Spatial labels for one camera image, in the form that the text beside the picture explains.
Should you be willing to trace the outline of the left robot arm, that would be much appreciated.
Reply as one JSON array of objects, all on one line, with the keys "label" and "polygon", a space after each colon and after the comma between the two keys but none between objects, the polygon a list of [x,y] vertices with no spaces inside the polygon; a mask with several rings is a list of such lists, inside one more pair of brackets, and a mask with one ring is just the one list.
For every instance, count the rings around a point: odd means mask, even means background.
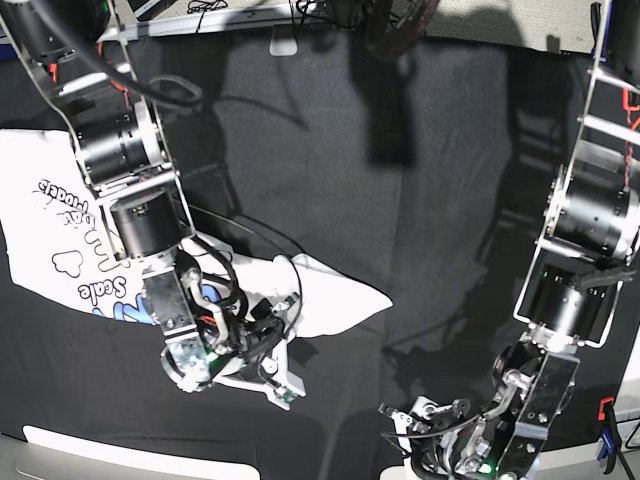
[{"label": "left robot arm", "polygon": [[494,363],[489,403],[476,414],[462,399],[380,407],[417,479],[534,477],[573,394],[578,349],[605,344],[621,290],[639,275],[639,5],[607,1],[594,16],[589,84],[618,88],[626,119],[580,117],[513,310],[526,328]]}]

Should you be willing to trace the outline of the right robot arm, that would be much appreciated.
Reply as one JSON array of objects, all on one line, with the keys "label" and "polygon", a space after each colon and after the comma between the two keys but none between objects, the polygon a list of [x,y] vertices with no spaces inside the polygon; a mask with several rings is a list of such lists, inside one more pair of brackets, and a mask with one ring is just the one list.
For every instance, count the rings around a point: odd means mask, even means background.
[{"label": "right robot arm", "polygon": [[[159,111],[197,110],[200,89],[142,83],[110,1],[5,1],[1,26],[44,100],[67,125],[112,257],[141,267],[142,302],[163,334],[161,363],[184,392],[256,391],[282,409],[302,397],[288,366],[289,310],[302,294],[251,304],[230,257],[198,235]],[[114,56],[102,42],[122,47]]]}]

